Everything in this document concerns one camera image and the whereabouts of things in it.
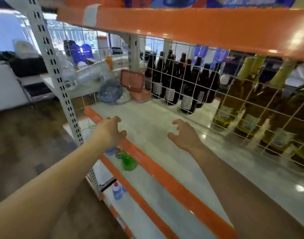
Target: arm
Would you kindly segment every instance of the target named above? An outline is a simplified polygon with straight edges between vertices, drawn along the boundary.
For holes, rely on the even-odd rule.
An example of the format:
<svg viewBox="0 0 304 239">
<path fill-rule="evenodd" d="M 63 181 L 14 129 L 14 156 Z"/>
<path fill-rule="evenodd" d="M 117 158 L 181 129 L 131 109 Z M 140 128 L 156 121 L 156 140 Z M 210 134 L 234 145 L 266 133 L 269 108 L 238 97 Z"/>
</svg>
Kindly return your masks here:
<svg viewBox="0 0 304 239">
<path fill-rule="evenodd" d="M 98 156 L 126 137 L 120 121 L 103 121 L 89 141 L 2 201 L 0 239 L 46 237 Z"/>
<path fill-rule="evenodd" d="M 304 238 L 304 227 L 199 139 L 187 122 L 175 120 L 168 138 L 189 152 L 205 174 L 240 238 Z"/>
</svg>

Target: hand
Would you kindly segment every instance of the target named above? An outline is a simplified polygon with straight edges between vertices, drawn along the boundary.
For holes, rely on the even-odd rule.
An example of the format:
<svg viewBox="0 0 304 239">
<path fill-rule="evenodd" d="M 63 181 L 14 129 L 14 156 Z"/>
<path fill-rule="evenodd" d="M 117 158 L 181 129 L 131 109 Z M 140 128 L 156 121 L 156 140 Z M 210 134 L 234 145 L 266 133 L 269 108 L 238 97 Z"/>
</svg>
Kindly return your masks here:
<svg viewBox="0 0 304 239">
<path fill-rule="evenodd" d="M 188 153 L 192 153 L 195 149 L 201 149 L 205 145 L 199 139 L 195 129 L 188 123 L 181 119 L 174 120 L 172 124 L 177 124 L 178 135 L 168 133 L 168 138 L 180 149 Z"/>
<path fill-rule="evenodd" d="M 105 150 L 114 148 L 126 138 L 126 131 L 119 132 L 118 122 L 120 117 L 106 118 L 102 123 L 98 124 L 91 135 L 91 142 L 94 146 L 104 146 Z"/>
</svg>

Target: green bottle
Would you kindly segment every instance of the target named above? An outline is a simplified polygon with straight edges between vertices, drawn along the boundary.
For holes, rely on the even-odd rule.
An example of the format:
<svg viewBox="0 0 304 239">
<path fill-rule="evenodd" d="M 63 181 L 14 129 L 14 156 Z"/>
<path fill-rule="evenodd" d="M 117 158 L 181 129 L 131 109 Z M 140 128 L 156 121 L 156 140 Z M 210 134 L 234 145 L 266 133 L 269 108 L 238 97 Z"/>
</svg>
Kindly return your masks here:
<svg viewBox="0 0 304 239">
<path fill-rule="evenodd" d="M 133 158 L 131 158 L 131 156 L 125 151 L 123 151 L 121 158 L 123 163 L 123 169 L 125 171 L 132 171 L 138 165 L 138 163 Z"/>
</svg>

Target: brown floor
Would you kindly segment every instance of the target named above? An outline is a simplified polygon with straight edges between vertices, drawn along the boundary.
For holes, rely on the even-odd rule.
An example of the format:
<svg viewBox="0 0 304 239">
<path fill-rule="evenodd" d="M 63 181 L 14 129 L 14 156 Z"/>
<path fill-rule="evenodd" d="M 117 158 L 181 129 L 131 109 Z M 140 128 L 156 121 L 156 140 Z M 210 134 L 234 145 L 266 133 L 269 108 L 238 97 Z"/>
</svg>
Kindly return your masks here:
<svg viewBox="0 0 304 239">
<path fill-rule="evenodd" d="M 37 103 L 36 109 L 24 106 L 0 112 L 0 201 L 76 148 L 62 128 L 66 122 L 54 100 Z M 84 180 L 49 238 L 127 236 Z"/>
</svg>

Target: yellow liquid bottle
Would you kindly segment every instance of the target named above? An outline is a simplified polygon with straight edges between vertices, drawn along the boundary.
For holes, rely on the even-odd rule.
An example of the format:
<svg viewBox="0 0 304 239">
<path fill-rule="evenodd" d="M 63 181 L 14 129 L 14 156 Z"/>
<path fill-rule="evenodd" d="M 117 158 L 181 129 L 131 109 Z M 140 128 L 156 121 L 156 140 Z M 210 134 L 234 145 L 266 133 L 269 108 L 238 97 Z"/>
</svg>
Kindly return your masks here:
<svg viewBox="0 0 304 239">
<path fill-rule="evenodd" d="M 267 152 L 275 155 L 282 154 L 292 143 L 296 147 L 304 143 L 304 89 L 284 99 L 277 111 L 281 113 L 273 113 L 270 127 L 260 141 L 262 146 L 268 145 Z M 304 159 L 304 148 L 297 151 L 293 160 L 294 157 Z"/>
<path fill-rule="evenodd" d="M 266 56 L 255 55 L 254 58 L 246 58 L 243 66 L 238 72 L 236 79 L 231 84 L 227 95 L 222 98 L 214 123 L 227 128 L 229 124 L 236 118 L 241 110 L 244 100 L 253 88 L 253 81 L 257 80 L 257 74 L 264 63 Z"/>
<path fill-rule="evenodd" d="M 242 120 L 239 121 L 234 130 L 236 134 L 248 139 L 253 138 L 271 114 L 269 109 L 274 109 L 281 99 L 285 81 L 294 70 L 296 63 L 295 61 L 284 62 L 269 84 L 250 96 L 248 99 L 250 103 L 246 104 Z"/>
</svg>

